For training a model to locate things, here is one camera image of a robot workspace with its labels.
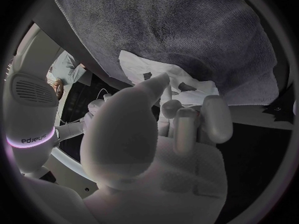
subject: gray fabric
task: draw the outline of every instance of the gray fabric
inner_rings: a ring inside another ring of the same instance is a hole
[[[55,78],[61,79],[64,85],[74,84],[86,72],[86,70],[79,65],[80,61],[64,51],[54,61],[51,73]]]
[[[243,0],[56,0],[101,67],[131,82],[118,56],[174,64],[215,82],[229,105],[268,105],[279,94],[276,57]]]

